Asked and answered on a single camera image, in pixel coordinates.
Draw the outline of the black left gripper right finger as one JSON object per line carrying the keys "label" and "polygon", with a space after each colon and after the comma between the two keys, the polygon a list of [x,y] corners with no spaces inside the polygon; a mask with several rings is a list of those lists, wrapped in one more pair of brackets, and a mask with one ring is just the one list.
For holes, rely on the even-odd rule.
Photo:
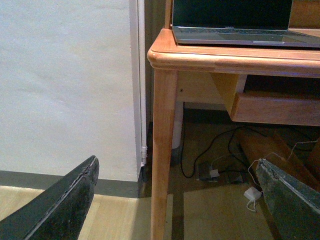
{"label": "black left gripper right finger", "polygon": [[265,203],[284,240],[320,238],[320,193],[265,158],[256,175]]}

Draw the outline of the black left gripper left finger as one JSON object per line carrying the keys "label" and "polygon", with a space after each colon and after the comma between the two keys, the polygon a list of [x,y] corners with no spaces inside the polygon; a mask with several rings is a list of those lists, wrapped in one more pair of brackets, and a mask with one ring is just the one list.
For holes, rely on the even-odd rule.
{"label": "black left gripper left finger", "polygon": [[93,201],[99,160],[92,155],[0,222],[2,240],[76,240]]}

